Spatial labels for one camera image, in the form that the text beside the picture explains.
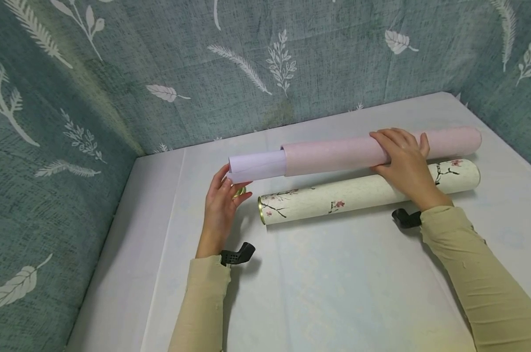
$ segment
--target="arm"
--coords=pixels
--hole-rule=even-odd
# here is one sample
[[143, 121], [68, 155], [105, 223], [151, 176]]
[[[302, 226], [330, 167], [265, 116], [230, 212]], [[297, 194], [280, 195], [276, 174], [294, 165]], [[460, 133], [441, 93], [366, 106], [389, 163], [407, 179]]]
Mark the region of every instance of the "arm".
[[195, 259], [189, 264], [187, 289], [168, 352], [222, 351], [222, 301], [230, 282], [230, 267], [220, 253], [230, 233], [236, 209], [252, 196], [233, 196], [245, 184], [224, 178], [228, 164], [214, 176], [205, 199], [205, 221]]
[[422, 239], [443, 263], [465, 311], [478, 352], [531, 352], [531, 299], [473, 230], [461, 208], [437, 189], [426, 166], [428, 138], [370, 134], [391, 157], [374, 171], [422, 211]]
[[447, 270], [478, 352], [531, 352], [531, 299], [461, 208], [422, 213], [422, 239]]

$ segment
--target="left hand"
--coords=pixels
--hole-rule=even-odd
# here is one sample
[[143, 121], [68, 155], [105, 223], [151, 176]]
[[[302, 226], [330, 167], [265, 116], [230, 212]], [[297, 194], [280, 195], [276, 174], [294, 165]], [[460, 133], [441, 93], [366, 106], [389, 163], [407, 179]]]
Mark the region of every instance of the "left hand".
[[237, 208], [244, 200], [252, 196], [251, 192], [246, 192], [234, 199], [232, 198], [236, 192], [251, 182], [232, 185], [230, 179], [224, 178], [228, 169], [228, 164], [222, 166], [211, 181], [205, 199], [205, 220], [195, 258], [221, 254], [230, 234]]

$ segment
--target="pink paper tube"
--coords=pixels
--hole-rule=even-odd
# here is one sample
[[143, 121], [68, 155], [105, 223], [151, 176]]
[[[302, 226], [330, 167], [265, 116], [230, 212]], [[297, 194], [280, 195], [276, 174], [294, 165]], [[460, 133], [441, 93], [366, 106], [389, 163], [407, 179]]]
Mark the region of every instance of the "pink paper tube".
[[[413, 135], [420, 141], [426, 132], [430, 144], [428, 159], [469, 155], [481, 145], [481, 133], [473, 127], [455, 127], [438, 131], [421, 131]], [[287, 171], [285, 176], [327, 173], [387, 163], [387, 154], [371, 137], [334, 141], [284, 144]]]

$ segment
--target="right hand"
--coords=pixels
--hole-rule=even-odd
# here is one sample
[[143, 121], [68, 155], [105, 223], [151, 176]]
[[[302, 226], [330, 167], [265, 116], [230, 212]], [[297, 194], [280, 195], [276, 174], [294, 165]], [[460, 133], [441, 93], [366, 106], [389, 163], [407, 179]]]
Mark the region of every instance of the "right hand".
[[425, 133], [420, 136], [420, 145], [412, 134], [401, 129], [384, 129], [369, 135], [391, 157], [391, 165], [374, 166], [373, 171], [409, 197], [421, 211], [438, 205], [453, 206], [451, 199], [436, 187], [428, 170], [426, 158], [430, 146]]

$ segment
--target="hand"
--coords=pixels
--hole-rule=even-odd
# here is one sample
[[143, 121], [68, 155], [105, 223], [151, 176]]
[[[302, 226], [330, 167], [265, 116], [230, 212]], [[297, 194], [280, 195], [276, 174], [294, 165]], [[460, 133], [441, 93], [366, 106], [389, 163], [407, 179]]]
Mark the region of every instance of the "hand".
[[232, 199], [236, 192], [242, 187], [251, 184], [251, 182], [232, 185], [230, 179], [224, 178], [228, 168], [228, 164], [221, 167], [218, 173], [214, 175], [209, 192], [207, 192], [205, 220], [203, 221], [203, 230], [199, 239], [196, 258], [206, 258], [221, 254], [230, 234], [236, 209], [244, 200], [252, 196], [251, 192], [246, 192]]
[[425, 133], [420, 136], [420, 146], [412, 134], [401, 129], [379, 130], [369, 135], [391, 157], [391, 165], [374, 166], [373, 171], [409, 197], [421, 211], [438, 205], [453, 206], [451, 199], [436, 187], [426, 165], [430, 146]]

